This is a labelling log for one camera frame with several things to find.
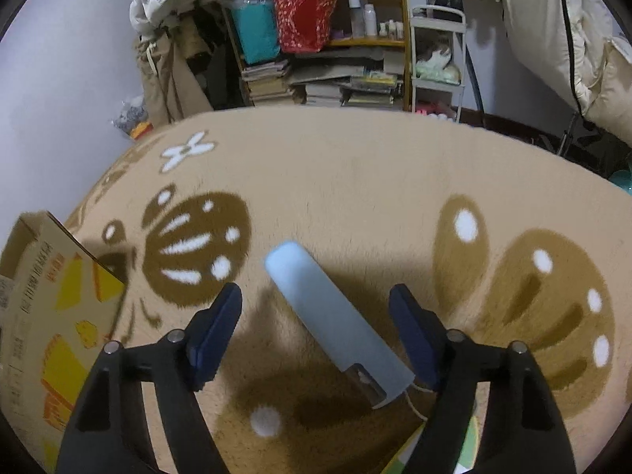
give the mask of blanket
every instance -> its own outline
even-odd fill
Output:
[[[632,198],[493,132],[412,114],[242,109],[147,136],[66,225],[127,283],[127,347],[184,328],[223,284],[243,315],[197,394],[232,474],[380,472],[419,426],[402,397],[371,410],[263,268],[298,241],[406,360],[387,295],[406,283],[447,328],[525,341],[583,471],[632,386]],[[431,411],[432,400],[414,401]],[[173,471],[152,386],[159,466]]]

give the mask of black cable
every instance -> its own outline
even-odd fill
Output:
[[[459,36],[459,43],[461,44],[461,48],[463,48],[461,36]],[[474,100],[476,101],[476,108],[478,109],[478,112],[480,112],[483,128],[487,128],[487,120],[485,118],[485,109],[483,107],[483,98],[480,95],[480,87],[478,87],[478,78],[476,78],[476,71],[474,69],[472,58],[470,57],[470,50],[466,52],[465,65],[468,69],[468,74],[470,75],[470,81],[472,82],[472,90],[474,92]]]
[[[566,29],[566,43],[568,45],[568,57],[570,62],[570,82],[571,82],[571,93],[573,93],[573,99],[577,104],[577,112],[579,115],[583,115],[581,111],[581,104],[579,103],[579,98],[577,97],[577,91],[575,90],[575,49],[573,46],[573,32],[571,31],[571,20],[568,17],[568,5],[566,0],[562,0],[562,16],[564,17],[564,28]]]

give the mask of white cart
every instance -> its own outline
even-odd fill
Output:
[[[436,19],[432,17],[434,11],[441,10],[442,12],[449,12],[454,14],[459,21],[448,21],[445,19]],[[415,44],[415,29],[423,28],[426,30],[440,30],[444,32],[452,32],[452,55],[454,62],[454,49],[457,45],[461,45],[461,58],[460,62],[455,62],[456,66],[461,71],[461,83],[459,85],[449,84],[445,82],[438,82],[434,80],[426,80],[424,78],[419,78],[417,76],[417,72],[415,69],[415,65],[417,63],[416,58],[416,44]],[[410,11],[410,40],[411,40],[411,52],[412,52],[412,66],[411,66],[411,76],[412,76],[412,87],[413,87],[413,105],[412,112],[415,112],[415,107],[417,103],[417,89],[426,89],[431,91],[440,91],[443,93],[451,93],[455,94],[459,101],[459,106],[456,111],[456,122],[459,122],[461,119],[461,107],[463,105],[463,92],[465,91],[465,57],[467,53],[467,43],[465,41],[465,36],[467,33],[467,23],[465,21],[465,14],[460,10],[451,9],[450,7],[441,7],[435,5],[423,5],[418,7],[413,7]]]

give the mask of cardboard box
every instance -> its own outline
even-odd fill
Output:
[[[15,223],[0,257],[2,287],[0,409],[52,473],[83,382],[113,331],[124,283],[41,212]]]

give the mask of white cable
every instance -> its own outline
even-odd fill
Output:
[[[413,413],[418,416],[422,421],[424,422],[428,422],[428,418],[425,415],[422,415],[419,410],[417,410],[415,408],[415,405],[413,404],[413,401],[410,400],[410,395],[408,395],[408,391],[404,391],[404,396],[406,397],[406,402],[408,403],[408,405],[410,406],[410,409],[413,411]]]
[[[154,60],[152,58],[152,54],[154,53],[155,49],[156,43],[149,43],[149,46],[147,47],[147,51],[145,53],[147,53],[147,61],[149,62],[149,66],[151,66],[154,74],[158,76],[158,70],[156,69],[156,65],[154,64]]]
[[[411,386],[413,389],[415,389],[416,391],[419,391],[419,392],[424,392],[424,393],[426,393],[426,394],[434,394],[434,391],[433,391],[433,390],[431,390],[431,389],[425,389],[425,388],[423,388],[423,387],[420,387],[419,385],[415,385],[414,383],[412,383],[410,386]]]

